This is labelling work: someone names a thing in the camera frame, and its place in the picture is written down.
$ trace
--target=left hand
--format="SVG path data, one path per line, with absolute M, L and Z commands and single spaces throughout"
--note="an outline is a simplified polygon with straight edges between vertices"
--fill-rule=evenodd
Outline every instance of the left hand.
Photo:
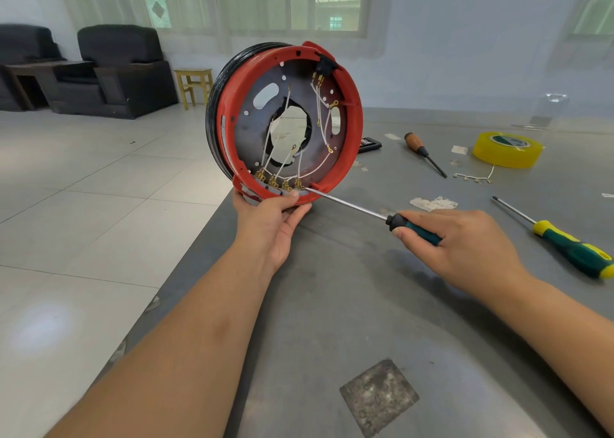
M 298 191 L 292 191 L 290 194 L 263 200 L 257 207 L 253 207 L 240 192 L 233 191 L 233 204 L 239 215 L 234 246 L 254 255 L 264 264 L 269 277 L 288 258 L 290 240 L 296 225 L 311 209 L 311 203 L 308 203 L 284 212 L 294 206 L 297 200 Z

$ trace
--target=yellow tape roll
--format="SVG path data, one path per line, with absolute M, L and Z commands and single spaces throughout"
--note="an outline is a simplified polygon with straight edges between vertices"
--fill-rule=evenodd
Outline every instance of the yellow tape roll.
M 531 168 L 541 155 L 543 146 L 517 134 L 482 133 L 473 146 L 473 155 L 480 160 L 508 168 Z

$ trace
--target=small wooden stool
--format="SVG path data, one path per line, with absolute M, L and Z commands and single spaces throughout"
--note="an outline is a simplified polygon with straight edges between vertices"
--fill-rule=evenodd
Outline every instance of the small wooden stool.
M 209 100 L 209 93 L 213 87 L 213 76 L 210 69 L 175 69 L 175 75 L 177 76 L 177 86 L 181 92 L 181 99 L 184 101 L 184 108 L 188 109 L 188 100 L 185 97 L 185 93 L 190 93 L 192 100 L 192 106 L 196 106 L 196 100 L 194 99 L 193 87 L 200 87 L 203 89 L 204 104 L 207 105 Z M 182 77 L 185 76 L 187 84 L 184 84 Z M 200 81 L 193 81 L 192 77 L 199 77 Z

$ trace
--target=yellow and green screwdriver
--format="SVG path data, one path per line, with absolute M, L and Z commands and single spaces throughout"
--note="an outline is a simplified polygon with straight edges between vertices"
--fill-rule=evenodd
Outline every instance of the yellow and green screwdriver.
M 547 220 L 535 221 L 496 195 L 492 198 L 533 224 L 533 233 L 541 236 L 559 251 L 574 267 L 591 278 L 614 277 L 614 261 L 601 249 L 559 230 Z

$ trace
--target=red circular housing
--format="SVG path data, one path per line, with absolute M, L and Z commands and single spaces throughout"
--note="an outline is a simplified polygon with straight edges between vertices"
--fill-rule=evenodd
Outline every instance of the red circular housing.
M 281 190 L 267 187 L 262 181 L 259 181 L 237 153 L 235 140 L 236 135 L 240 134 L 235 132 L 235 128 L 242 113 L 241 107 L 250 89 L 267 71 L 279 66 L 281 62 L 291 62 L 292 60 L 320 62 L 321 55 L 335 61 L 334 57 L 326 50 L 309 41 L 304 42 L 301 46 L 281 47 L 264 51 L 241 65 L 223 88 L 217 106 L 217 139 L 226 163 L 234 172 L 233 185 L 244 195 L 255 200 L 261 200 L 277 197 L 281 194 Z M 332 70 L 329 77 L 334 78 L 334 82 L 341 91 L 338 103 L 340 108 L 344 108 L 343 122 L 346 131 L 345 139 L 340 148 L 341 151 L 338 153 L 334 165 L 317 183 L 303 185 L 322 192 L 331 191 L 352 167 L 360 147 L 363 123 L 360 96 L 347 70 L 337 66 L 336 69 Z M 311 75 L 309 79 L 305 79 L 305 84 L 309 85 L 310 81 Z M 312 192 L 306 193 L 303 191 L 297 205 L 312 202 L 319 197 Z

